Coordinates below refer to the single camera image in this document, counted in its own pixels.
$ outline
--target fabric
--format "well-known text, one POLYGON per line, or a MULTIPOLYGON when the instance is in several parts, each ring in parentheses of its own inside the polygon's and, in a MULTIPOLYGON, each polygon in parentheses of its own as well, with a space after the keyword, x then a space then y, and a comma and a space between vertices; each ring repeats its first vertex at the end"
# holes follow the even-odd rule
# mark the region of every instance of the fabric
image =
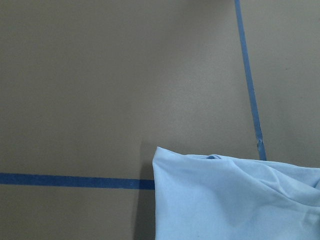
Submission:
POLYGON ((320 168, 158 147, 153 171, 156 240, 320 240, 320 168))

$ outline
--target cloth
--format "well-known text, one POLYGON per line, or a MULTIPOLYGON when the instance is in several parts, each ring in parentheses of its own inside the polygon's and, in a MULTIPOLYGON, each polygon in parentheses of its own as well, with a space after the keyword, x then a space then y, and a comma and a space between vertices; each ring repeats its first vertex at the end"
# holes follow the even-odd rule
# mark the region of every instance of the cloth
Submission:
POLYGON ((156 240, 320 240, 320 168, 161 147, 152 164, 156 240))

